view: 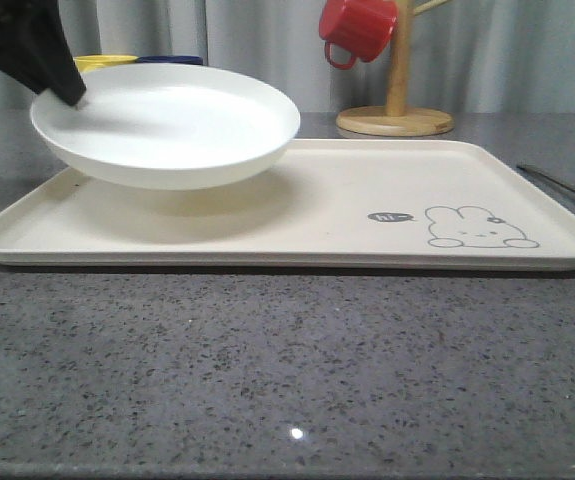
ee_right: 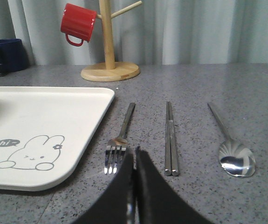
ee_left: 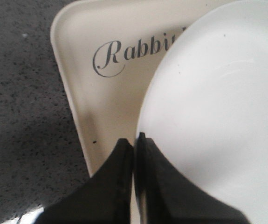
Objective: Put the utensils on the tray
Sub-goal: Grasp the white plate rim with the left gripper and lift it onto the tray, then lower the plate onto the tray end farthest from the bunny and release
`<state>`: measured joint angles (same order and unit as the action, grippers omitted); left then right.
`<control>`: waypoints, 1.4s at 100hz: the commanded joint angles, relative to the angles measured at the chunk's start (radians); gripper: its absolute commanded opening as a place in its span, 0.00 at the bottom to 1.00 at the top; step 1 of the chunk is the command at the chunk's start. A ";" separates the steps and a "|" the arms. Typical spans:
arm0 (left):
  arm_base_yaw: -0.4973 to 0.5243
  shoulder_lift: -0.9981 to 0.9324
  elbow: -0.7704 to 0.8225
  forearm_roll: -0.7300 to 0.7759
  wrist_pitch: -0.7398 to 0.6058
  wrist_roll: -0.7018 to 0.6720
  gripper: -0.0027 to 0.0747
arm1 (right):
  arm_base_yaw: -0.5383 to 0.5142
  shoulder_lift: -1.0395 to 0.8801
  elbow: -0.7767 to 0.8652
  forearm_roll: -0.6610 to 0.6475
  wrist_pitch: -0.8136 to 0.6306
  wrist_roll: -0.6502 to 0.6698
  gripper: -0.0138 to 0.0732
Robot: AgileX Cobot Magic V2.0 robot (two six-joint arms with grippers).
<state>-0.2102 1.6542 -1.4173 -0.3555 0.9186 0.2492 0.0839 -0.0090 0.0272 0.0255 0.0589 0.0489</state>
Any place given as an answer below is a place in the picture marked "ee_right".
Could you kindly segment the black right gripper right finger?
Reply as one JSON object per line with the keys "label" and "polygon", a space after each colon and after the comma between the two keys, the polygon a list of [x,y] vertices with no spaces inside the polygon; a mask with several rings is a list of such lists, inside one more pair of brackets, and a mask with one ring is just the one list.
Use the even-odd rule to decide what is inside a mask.
{"label": "black right gripper right finger", "polygon": [[136,150],[136,193],[141,224],[210,224],[168,185],[149,154]]}

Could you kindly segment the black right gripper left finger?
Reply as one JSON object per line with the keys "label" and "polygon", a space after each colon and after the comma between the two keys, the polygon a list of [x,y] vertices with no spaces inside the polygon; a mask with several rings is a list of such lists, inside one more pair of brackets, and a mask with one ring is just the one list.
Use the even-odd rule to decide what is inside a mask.
{"label": "black right gripper left finger", "polygon": [[134,223],[133,154],[126,151],[120,170],[98,200],[75,224]]}

